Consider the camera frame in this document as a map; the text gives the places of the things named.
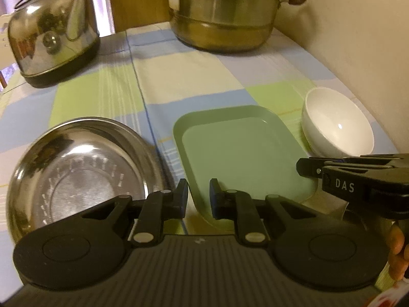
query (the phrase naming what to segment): metal bowl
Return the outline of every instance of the metal bowl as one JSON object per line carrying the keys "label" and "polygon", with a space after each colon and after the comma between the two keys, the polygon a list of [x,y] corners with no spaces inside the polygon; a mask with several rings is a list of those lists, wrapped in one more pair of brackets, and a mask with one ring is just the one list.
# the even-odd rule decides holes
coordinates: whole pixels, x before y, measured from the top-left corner
{"label": "metal bowl", "polygon": [[7,223],[14,242],[28,232],[120,194],[162,190],[151,149],[127,126],[105,118],[67,121],[23,155],[9,184]]}

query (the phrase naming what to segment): wall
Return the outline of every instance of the wall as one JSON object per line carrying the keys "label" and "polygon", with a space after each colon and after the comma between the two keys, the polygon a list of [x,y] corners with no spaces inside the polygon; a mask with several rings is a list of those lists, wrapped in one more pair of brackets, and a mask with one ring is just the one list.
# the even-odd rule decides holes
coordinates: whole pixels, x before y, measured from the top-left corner
{"label": "wall", "polygon": [[283,4],[275,26],[324,63],[409,152],[409,0]]}

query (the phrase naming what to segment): table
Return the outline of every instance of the table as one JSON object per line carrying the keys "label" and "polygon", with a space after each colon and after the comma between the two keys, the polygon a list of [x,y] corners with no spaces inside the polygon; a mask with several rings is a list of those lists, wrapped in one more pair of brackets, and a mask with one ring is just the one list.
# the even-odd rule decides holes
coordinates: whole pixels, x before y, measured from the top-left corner
{"label": "table", "polygon": [[[300,119],[305,95],[315,86],[335,89],[358,105],[374,131],[374,153],[397,153],[353,93],[278,30],[256,51],[215,55],[184,45],[169,23],[160,23],[103,37],[98,56],[56,86],[35,89],[14,74],[0,95],[0,301],[21,285],[6,226],[8,182],[19,158],[47,129],[82,116],[120,121],[156,147],[172,184],[185,176],[172,139],[173,124],[191,111],[261,105],[279,115],[310,152]],[[191,197],[184,224],[174,229],[179,234],[219,233],[204,222]]]}

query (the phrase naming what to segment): wooden door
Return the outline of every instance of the wooden door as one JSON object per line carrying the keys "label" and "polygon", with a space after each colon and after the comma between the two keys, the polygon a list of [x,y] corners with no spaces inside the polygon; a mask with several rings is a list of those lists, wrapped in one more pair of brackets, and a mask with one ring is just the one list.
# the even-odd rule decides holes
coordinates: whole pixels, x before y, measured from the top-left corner
{"label": "wooden door", "polygon": [[111,0],[115,31],[170,19],[168,0]]}

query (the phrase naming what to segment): white ceramic bowl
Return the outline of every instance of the white ceramic bowl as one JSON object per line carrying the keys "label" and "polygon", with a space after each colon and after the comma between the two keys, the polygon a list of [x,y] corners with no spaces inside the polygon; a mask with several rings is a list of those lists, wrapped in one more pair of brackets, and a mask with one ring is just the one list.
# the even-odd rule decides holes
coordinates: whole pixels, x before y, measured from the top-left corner
{"label": "white ceramic bowl", "polygon": [[374,139],[362,111],[346,96],[325,87],[305,97],[301,125],[312,150],[320,157],[370,154]]}

